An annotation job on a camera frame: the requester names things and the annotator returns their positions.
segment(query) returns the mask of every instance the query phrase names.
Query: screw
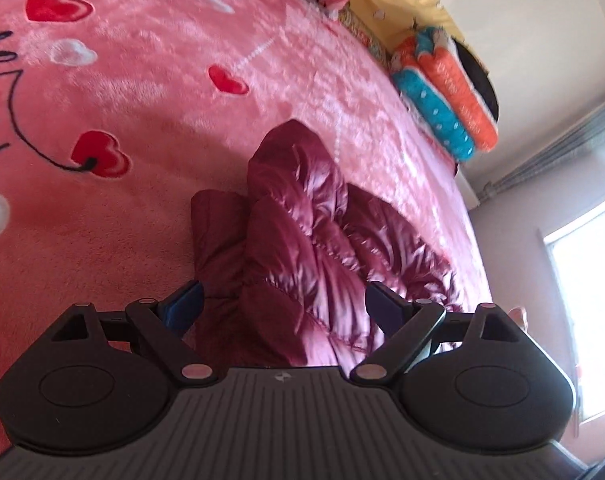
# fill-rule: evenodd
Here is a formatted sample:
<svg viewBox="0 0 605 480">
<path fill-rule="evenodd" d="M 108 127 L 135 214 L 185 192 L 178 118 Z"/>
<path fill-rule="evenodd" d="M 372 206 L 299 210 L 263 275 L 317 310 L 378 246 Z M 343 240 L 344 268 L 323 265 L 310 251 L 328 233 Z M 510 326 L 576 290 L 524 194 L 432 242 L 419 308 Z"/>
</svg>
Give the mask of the screw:
<svg viewBox="0 0 605 480">
<path fill-rule="evenodd" d="M 186 365 L 182 369 L 183 377 L 186 379 L 208 379 L 214 375 L 214 371 L 207 365 L 193 363 Z"/>
<path fill-rule="evenodd" d="M 387 375 L 387 370 L 380 365 L 360 365 L 356 375 L 365 381 L 378 381 Z"/>
</svg>

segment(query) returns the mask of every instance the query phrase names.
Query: bedroom wall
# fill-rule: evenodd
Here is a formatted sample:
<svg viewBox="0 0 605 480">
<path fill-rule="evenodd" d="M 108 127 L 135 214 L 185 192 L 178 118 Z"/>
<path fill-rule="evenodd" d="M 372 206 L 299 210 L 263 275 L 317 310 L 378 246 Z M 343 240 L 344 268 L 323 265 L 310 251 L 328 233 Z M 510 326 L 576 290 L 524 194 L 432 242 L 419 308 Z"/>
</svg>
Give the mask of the bedroom wall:
<svg viewBox="0 0 605 480">
<path fill-rule="evenodd" d="M 441 0 L 489 70 L 500 142 L 466 164 L 476 191 L 497 181 L 605 99 L 600 0 Z"/>
<path fill-rule="evenodd" d="M 605 200 L 605 145 L 551 173 L 499 195 L 470 212 L 494 301 L 527 308 L 529 332 L 573 374 L 563 302 L 541 235 L 548 235 Z M 605 457 L 605 415 L 570 424 L 563 444 L 581 460 Z"/>
</svg>

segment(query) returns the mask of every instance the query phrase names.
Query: window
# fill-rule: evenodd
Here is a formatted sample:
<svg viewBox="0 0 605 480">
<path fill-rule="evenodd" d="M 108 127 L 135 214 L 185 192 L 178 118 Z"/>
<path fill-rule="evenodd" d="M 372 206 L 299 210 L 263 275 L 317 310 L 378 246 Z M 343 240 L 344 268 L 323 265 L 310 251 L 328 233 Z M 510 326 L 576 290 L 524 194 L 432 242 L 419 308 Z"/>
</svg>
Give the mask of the window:
<svg viewBox="0 0 605 480">
<path fill-rule="evenodd" d="M 585 420 L 605 412 L 605 202 L 545 244 L 573 329 Z"/>
</svg>

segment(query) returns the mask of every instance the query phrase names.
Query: black mount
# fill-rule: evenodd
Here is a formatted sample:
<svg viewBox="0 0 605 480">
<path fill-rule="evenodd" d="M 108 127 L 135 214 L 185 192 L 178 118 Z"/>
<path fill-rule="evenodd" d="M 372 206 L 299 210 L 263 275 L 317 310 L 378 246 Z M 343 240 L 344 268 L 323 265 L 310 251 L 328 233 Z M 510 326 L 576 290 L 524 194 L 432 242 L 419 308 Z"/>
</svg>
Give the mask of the black mount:
<svg viewBox="0 0 605 480">
<path fill-rule="evenodd" d="M 190 282 L 167 300 L 143 298 L 122 312 L 68 308 L 0 381 L 0 419 L 12 443 L 47 456 L 93 456 L 149 433 L 179 392 L 222 387 L 224 374 L 181 341 L 203 303 L 201 285 Z M 387 341 L 349 381 L 390 394 L 399 416 L 425 436 L 512 456 L 562 434 L 575 405 L 571 382 L 494 304 L 455 314 L 409 303 L 380 283 L 368 286 L 366 304 Z M 128 342 L 132 352 L 109 341 Z M 458 345 L 443 352 L 442 344 Z"/>
</svg>

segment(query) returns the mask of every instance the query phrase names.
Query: pink blanket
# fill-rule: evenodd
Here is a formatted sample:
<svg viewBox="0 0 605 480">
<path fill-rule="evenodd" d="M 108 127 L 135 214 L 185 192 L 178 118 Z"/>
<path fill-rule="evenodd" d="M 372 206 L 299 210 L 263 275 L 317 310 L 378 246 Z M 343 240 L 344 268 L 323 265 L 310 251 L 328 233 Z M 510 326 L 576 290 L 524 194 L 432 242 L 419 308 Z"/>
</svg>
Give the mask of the pink blanket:
<svg viewBox="0 0 605 480">
<path fill-rule="evenodd" d="M 191 196 L 246 190 L 290 118 L 489 300 L 451 161 L 303 0 L 0 0 L 0 376 L 71 303 L 189 279 Z"/>
</svg>

